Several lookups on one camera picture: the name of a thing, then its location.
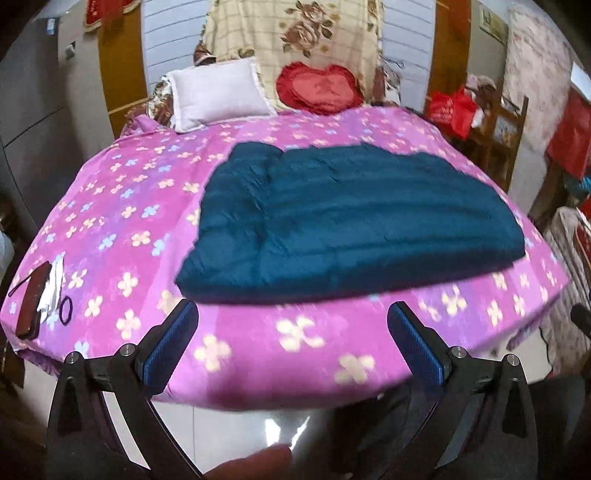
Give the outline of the red shopping bag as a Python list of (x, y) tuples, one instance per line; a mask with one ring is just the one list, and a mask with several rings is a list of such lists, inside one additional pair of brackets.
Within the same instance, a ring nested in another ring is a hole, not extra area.
[(478, 105), (463, 86), (453, 94), (434, 92), (427, 107), (426, 118), (443, 134), (466, 140)]

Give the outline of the white pillow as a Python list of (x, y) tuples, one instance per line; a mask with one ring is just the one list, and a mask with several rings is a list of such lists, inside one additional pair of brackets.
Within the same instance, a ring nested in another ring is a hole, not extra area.
[(173, 70), (167, 77), (177, 133), (228, 120), (276, 116), (253, 59)]

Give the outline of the red hanging decoration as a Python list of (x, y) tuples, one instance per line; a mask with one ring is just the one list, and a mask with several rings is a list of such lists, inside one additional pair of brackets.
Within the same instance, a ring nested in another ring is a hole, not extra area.
[(137, 8), (141, 0), (87, 0), (85, 3), (84, 29), (91, 32), (108, 25)]

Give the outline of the floral storage bag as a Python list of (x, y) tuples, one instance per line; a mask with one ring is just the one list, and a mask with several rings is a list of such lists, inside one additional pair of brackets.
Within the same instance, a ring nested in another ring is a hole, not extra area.
[(543, 234), (568, 277), (540, 327), (553, 376), (578, 372), (590, 355), (590, 340), (570, 318), (576, 304), (590, 308), (590, 258), (583, 253), (577, 238), (578, 234), (589, 232), (579, 210), (561, 207)]

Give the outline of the beige floral quilt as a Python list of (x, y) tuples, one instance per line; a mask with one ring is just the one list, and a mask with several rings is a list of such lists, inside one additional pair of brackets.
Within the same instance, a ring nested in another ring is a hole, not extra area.
[(266, 97), (286, 110), (276, 93), (283, 67), (301, 62), (353, 73), (363, 101), (384, 99), (382, 33), (385, 7), (377, 0), (213, 1), (201, 42), (217, 61), (253, 57)]

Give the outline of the wooden chair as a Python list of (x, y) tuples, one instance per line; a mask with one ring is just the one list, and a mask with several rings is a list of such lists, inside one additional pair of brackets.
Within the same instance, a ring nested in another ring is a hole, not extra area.
[(494, 83), (480, 80), (469, 91), (475, 94), (477, 112), (483, 116), (462, 144), (463, 151), (507, 193), (525, 128), (529, 97), (524, 96), (521, 104), (516, 105)]

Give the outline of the red cloth at right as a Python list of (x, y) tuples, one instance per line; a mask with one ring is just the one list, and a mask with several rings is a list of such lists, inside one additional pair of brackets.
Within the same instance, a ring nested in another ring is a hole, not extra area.
[(562, 119), (546, 153), (571, 176), (585, 177), (590, 160), (590, 103), (571, 88)]

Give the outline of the pink floral bed cover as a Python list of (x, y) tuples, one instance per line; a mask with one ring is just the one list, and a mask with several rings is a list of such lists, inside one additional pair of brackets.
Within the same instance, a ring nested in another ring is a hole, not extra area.
[[(107, 356), (161, 323), (181, 298), (174, 277), (197, 238), (204, 186), (231, 148), (245, 141), (280, 149), (367, 142), (400, 154), (425, 151), (481, 176), (435, 127), (401, 108), (290, 113), (187, 134), (139, 117), (83, 165), (21, 262), (14, 294), (1, 309), (7, 334), (17, 325), (24, 278), (44, 262), (62, 261), (61, 292), (73, 308), (69, 323), (53, 316), (36, 339), (13, 339), (15, 350), (55, 372), (72, 351)], [(447, 342), (473, 353), (505, 337), (522, 342), (569, 278), (527, 216), (517, 213), (516, 220), (526, 254), (499, 273), (341, 301), (201, 306), (198, 329), (163, 399), (250, 410), (337, 406), (376, 396), (409, 375), (386, 321), (389, 306), (400, 300)]]

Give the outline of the teal down jacket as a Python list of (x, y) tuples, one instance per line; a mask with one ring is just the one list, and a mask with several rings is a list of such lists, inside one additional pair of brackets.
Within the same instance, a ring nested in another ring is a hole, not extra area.
[(443, 158), (246, 142), (209, 178), (175, 282), (198, 303), (315, 302), (463, 280), (524, 254), (496, 190)]

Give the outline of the floral curtain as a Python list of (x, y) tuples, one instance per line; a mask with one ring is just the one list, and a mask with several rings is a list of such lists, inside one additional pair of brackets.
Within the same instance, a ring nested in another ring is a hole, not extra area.
[(521, 3), (511, 5), (504, 95), (517, 106), (528, 101), (523, 133), (540, 153), (566, 108), (572, 63), (570, 44), (548, 15)]

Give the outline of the dark red phone case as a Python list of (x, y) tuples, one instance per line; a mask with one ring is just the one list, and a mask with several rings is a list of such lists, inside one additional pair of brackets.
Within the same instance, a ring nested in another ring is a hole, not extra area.
[(52, 265), (45, 261), (31, 272), (25, 281), (26, 290), (21, 302), (15, 334), (20, 340), (33, 340), (38, 336), (41, 296), (51, 273)]

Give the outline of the red heart cushion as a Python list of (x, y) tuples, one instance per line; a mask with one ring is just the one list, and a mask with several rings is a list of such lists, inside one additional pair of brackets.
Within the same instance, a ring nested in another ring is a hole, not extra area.
[(317, 69), (291, 63), (276, 79), (276, 93), (287, 107), (317, 115), (333, 115), (363, 105), (355, 76), (339, 65)]

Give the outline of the grey cabinet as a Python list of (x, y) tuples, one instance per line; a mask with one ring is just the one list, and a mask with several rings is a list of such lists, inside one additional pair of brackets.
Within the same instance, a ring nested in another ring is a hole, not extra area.
[(109, 146), (98, 43), (83, 5), (29, 21), (1, 61), (1, 197), (31, 240), (83, 164)]

